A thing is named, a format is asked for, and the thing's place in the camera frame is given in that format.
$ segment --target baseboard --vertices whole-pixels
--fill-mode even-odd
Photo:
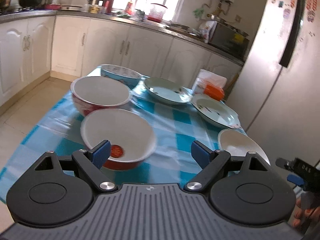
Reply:
[[[64,74],[64,73],[53,71],[53,70],[50,71],[50,76],[54,77],[54,78],[66,80],[66,81],[71,81],[71,82],[73,82],[73,80],[79,78],[79,77],[76,77],[73,75]]]
[[[6,101],[2,106],[0,106],[0,115],[2,115],[5,111],[7,111],[14,103],[20,100],[26,93],[30,92],[39,85],[41,82],[45,81],[50,77],[50,72],[43,74],[41,77],[38,77],[36,80],[31,82],[29,85],[24,87],[18,93],[16,93],[13,97],[11,97],[8,101]]]

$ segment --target refrigerator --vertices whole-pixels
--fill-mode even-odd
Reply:
[[[226,102],[275,166],[320,160],[320,0],[267,0],[243,70]]]

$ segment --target tablecloth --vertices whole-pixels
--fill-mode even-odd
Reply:
[[[135,169],[112,171],[102,167],[101,171],[117,185],[124,182],[179,183],[183,187],[201,171],[191,157],[191,143],[198,140],[211,149],[218,149],[221,129],[201,119],[191,104],[168,106],[155,101],[142,81],[132,93],[131,102],[122,108],[148,121],[157,136],[157,148]],[[80,135],[83,119],[69,91],[24,138],[0,172],[2,202],[5,203],[6,194],[15,181],[47,150],[71,155],[73,151],[86,148]]]

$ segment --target power socket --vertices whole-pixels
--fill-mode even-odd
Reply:
[[[235,18],[235,21],[237,22],[237,23],[240,23],[241,22],[241,17],[239,16],[239,15],[236,15],[236,18]]]

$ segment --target orange package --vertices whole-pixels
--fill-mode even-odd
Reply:
[[[211,83],[207,83],[203,93],[205,95],[208,95],[209,97],[220,101],[224,98],[224,91],[222,88],[216,87],[214,85],[212,85]]]

